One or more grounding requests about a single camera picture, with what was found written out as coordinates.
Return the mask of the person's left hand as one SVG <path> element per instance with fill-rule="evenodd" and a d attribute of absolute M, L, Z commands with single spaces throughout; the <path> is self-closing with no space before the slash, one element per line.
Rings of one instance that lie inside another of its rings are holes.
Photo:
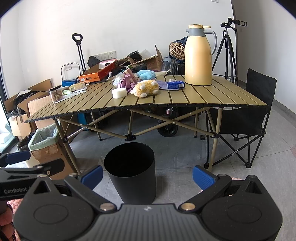
<path fill-rule="evenodd" d="M 1 240 L 15 241 L 14 212 L 8 203 L 6 203 L 5 208 L 5 212 L 1 214 Z"/>

